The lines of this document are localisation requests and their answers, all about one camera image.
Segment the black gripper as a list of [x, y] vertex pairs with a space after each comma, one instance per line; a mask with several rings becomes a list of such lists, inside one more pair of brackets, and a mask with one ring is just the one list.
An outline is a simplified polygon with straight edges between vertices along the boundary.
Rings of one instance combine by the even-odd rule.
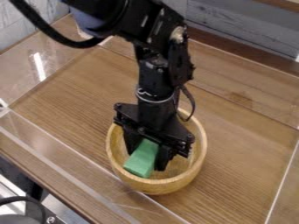
[[144, 139], [159, 145], [155, 169], [165, 170], [176, 155], [189, 156], [195, 135], [183, 126], [172, 104], [116, 103], [113, 123], [124, 131], [126, 153], [132, 154]]

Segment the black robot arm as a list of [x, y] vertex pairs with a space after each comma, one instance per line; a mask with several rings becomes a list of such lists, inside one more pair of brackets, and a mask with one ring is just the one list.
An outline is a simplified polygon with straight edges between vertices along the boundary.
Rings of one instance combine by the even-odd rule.
[[147, 139], [157, 145], [153, 168], [161, 172], [175, 156], [189, 156], [193, 134], [183, 127], [180, 95], [193, 78], [184, 17], [160, 0], [61, 0], [78, 28], [94, 38], [118, 36], [131, 42], [139, 66], [136, 104], [114, 105], [114, 124], [125, 148], [136, 152]]

